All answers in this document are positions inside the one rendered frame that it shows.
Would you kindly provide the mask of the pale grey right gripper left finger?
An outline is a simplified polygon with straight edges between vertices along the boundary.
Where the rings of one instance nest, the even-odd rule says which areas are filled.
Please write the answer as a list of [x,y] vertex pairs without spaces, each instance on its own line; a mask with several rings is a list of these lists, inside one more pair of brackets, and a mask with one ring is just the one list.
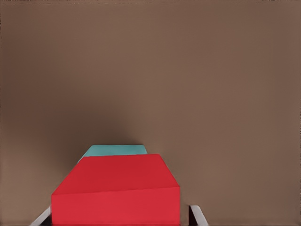
[[49,206],[42,214],[40,214],[30,226],[52,226],[51,207]]

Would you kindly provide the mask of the red wooden cube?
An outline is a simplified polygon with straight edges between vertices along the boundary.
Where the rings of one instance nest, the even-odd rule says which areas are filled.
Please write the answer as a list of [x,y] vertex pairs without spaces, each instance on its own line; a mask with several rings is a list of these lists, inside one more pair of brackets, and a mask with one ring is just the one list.
[[159,154],[84,157],[51,212],[58,226],[179,225],[180,186]]

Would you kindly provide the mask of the blue wooden cube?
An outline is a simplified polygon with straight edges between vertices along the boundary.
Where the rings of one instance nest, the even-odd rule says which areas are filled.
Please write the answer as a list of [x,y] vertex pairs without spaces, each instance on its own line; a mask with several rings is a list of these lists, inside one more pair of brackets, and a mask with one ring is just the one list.
[[78,162],[80,162],[84,157],[138,154],[147,154],[144,145],[92,145],[78,160]]

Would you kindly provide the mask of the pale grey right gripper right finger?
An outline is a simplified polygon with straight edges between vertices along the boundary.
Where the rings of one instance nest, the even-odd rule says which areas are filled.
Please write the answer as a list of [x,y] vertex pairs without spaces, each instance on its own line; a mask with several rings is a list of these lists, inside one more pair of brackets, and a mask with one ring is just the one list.
[[189,206],[189,226],[208,226],[208,222],[198,205]]

